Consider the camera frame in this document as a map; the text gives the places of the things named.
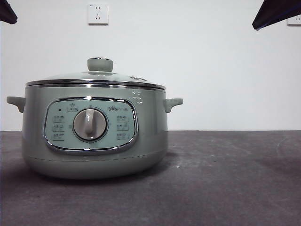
dark countertop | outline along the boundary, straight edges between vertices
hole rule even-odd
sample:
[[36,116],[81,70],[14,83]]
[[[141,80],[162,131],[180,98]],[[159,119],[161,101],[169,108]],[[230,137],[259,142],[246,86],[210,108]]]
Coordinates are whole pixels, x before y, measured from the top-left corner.
[[1,225],[299,226],[301,131],[172,131],[155,167],[87,181],[34,173],[2,132]]

wall outlet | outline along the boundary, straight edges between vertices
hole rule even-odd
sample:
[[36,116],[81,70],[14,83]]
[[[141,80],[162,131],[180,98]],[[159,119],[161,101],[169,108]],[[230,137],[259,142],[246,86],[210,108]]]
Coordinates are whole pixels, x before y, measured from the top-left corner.
[[294,16],[292,18],[287,19],[288,26],[296,26],[301,25],[301,15]]
[[109,24],[108,4],[89,4],[88,24],[89,25]]

control panel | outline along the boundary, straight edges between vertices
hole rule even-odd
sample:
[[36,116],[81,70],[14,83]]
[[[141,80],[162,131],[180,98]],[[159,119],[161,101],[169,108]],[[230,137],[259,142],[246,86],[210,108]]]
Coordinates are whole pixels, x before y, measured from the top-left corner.
[[108,150],[132,142],[137,129],[135,109],[128,101],[74,97],[50,104],[44,135],[58,149]]

dial knob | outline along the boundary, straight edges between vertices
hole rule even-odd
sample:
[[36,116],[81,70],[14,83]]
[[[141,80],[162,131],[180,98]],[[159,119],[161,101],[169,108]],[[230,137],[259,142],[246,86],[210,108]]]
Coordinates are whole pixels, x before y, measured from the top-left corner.
[[75,133],[84,140],[95,140],[105,131],[107,122],[103,113],[96,109],[79,112],[73,121]]

brand logo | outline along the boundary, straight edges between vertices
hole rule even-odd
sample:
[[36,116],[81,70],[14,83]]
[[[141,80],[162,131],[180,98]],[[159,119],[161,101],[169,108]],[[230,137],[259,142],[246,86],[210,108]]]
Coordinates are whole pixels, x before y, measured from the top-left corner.
[[109,107],[108,108],[109,109],[109,111],[125,111],[125,112],[127,112],[128,111],[128,109],[127,109],[127,107],[125,107],[125,108],[122,108],[122,107],[115,107],[115,106],[112,106],[112,107]]

